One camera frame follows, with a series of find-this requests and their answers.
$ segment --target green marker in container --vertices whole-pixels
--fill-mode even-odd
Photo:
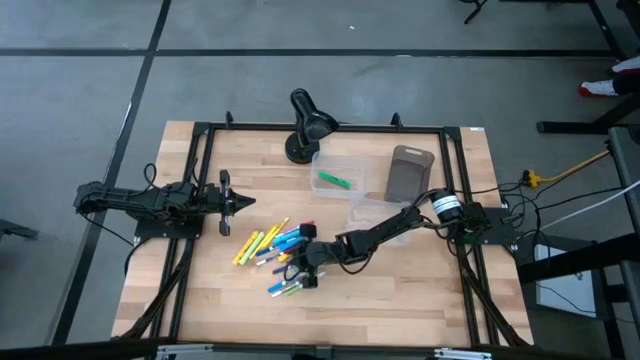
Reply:
[[[342,186],[343,188],[345,188],[347,190],[351,189],[351,183],[348,182],[347,180],[340,179],[339,177],[335,177],[335,176],[333,176],[331,174],[328,174],[328,173],[326,173],[324,171],[320,171],[318,173],[318,176],[321,179],[327,180],[327,181],[329,181],[331,183],[334,183],[334,184],[336,184],[338,186]]]

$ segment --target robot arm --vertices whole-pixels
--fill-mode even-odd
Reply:
[[[122,210],[138,221],[180,226],[206,214],[221,214],[220,233],[230,233],[229,216],[253,204],[255,199],[236,194],[226,170],[220,171],[220,186],[198,188],[190,182],[176,182],[146,190],[108,188],[100,182],[78,187],[73,206],[82,215],[107,209]]]

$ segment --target butcher block tabletop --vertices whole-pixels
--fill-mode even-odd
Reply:
[[[194,122],[167,122],[156,165],[157,185],[180,181]],[[473,191],[496,187],[496,178],[481,128],[461,128]],[[358,275],[337,266],[323,269],[317,289],[272,298],[267,288],[279,278],[270,262],[255,266],[232,264],[255,230],[265,233],[290,217],[290,225],[314,220],[316,241],[333,241],[346,230],[350,201],[317,197],[310,186],[311,165],[296,165],[284,153],[290,132],[216,130],[207,182],[219,183],[222,169],[231,187],[256,203],[231,218],[231,236],[218,232],[219,215],[205,218],[196,241],[182,312],[179,341],[333,344],[363,346],[470,346],[457,260],[444,240],[427,229],[408,232],[404,246],[385,244]],[[198,158],[202,158],[200,141]],[[337,132],[321,140],[327,155],[371,159],[372,192],[381,199],[397,145],[428,150],[435,155],[430,188],[445,187],[437,135]],[[453,143],[449,153],[460,189]],[[499,207],[497,191],[474,195],[484,207]],[[421,210],[435,219],[427,204]],[[113,326],[113,335],[128,330],[157,294],[168,239],[151,239],[133,255]],[[491,295],[506,319],[532,342],[529,321],[513,258],[500,246],[483,246]],[[484,313],[475,300],[480,337],[488,342]],[[167,335],[173,295],[167,301],[160,335]]]

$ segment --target plastic bin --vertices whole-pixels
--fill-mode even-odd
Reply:
[[[409,202],[391,203],[382,200],[367,198],[351,201],[349,217],[347,218],[347,231],[367,230],[381,222],[397,215],[404,207],[411,205]],[[388,240],[381,246],[404,246],[409,242],[409,232]]]
[[[351,187],[340,185],[319,177],[320,172],[346,180]],[[311,162],[311,189],[316,196],[358,199],[370,191],[371,159],[365,156],[337,156],[313,154]]]

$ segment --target shoe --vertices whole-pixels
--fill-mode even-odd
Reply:
[[[583,82],[578,87],[578,93],[590,98],[618,96],[613,89],[613,80]]]
[[[611,68],[610,74],[640,74],[640,57],[634,57],[615,64]]]

